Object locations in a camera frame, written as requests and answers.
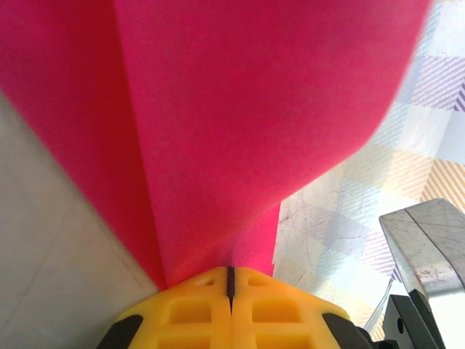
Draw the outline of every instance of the plaid cloth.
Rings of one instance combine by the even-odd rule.
[[[465,1],[434,4],[377,133],[281,207],[275,277],[340,305],[374,337],[389,281],[402,291],[379,216],[434,197],[465,209],[464,18]]]

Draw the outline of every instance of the patterned fabric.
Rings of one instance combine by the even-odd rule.
[[[405,291],[379,216],[435,197],[465,210],[463,18],[465,1],[432,7],[378,132],[281,207],[275,277],[340,305],[374,337],[388,285]]]

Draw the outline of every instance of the yellow plastic part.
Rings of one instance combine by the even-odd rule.
[[[226,268],[215,268],[141,302],[129,349],[339,349],[322,315],[341,308],[248,268],[235,268],[232,313]]]

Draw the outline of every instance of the rectangular hole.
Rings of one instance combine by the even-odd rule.
[[[256,349],[311,349],[305,334],[258,334]]]
[[[253,322],[301,322],[299,309],[286,298],[257,300],[252,305]]]
[[[210,349],[210,338],[207,336],[162,337],[158,341],[158,349]]]
[[[177,300],[171,305],[170,324],[198,324],[211,322],[211,305],[207,300]]]

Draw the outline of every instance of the pink fabric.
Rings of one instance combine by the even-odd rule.
[[[159,286],[270,272],[277,205],[371,136],[427,5],[5,0],[0,86]]]

